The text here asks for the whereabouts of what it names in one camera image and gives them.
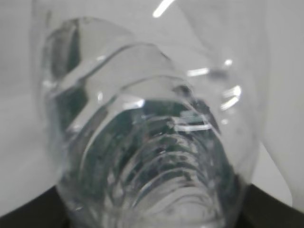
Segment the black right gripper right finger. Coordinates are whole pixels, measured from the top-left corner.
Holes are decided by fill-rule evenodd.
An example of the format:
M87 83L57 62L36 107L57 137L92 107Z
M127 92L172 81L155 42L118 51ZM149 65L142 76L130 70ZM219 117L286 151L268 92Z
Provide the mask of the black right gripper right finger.
M234 227L304 228L304 214L252 184Z

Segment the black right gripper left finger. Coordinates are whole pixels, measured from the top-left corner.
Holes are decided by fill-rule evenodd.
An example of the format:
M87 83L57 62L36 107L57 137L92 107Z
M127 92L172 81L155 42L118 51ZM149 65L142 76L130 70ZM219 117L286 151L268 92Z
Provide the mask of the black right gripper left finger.
M25 205L1 216L2 228L69 228L65 207L52 187Z

